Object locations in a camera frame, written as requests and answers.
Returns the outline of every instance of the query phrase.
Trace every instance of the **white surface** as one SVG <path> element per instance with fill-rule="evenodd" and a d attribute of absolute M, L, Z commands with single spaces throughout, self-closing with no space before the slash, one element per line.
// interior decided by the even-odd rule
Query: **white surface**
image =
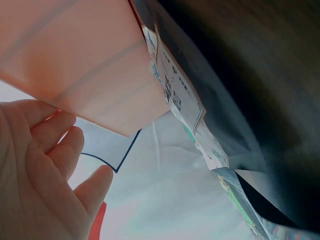
<path fill-rule="evenodd" d="M 0 82 L 0 102 L 23 98 Z M 71 187 L 101 164 L 82 155 Z M 142 130 L 105 201 L 101 240 L 255 239 L 171 113 Z"/>

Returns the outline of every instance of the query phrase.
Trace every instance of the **finger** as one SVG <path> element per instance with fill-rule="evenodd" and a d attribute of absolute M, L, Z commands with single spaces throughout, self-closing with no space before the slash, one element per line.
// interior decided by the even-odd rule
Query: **finger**
<path fill-rule="evenodd" d="M 103 165 L 74 190 L 92 220 L 96 217 L 99 207 L 106 197 L 112 178 L 111 168 Z"/>
<path fill-rule="evenodd" d="M 51 118 L 32 128 L 30 133 L 35 144 L 48 153 L 75 122 L 74 115 L 57 111 Z"/>
<path fill-rule="evenodd" d="M 77 126 L 72 126 L 62 141 L 48 154 L 61 175 L 67 180 L 76 168 L 84 144 L 85 138 L 82 130 Z"/>
<path fill-rule="evenodd" d="M 57 108 L 35 99 L 19 100 L 13 103 L 23 112 L 30 128 L 46 120 L 57 111 Z"/>

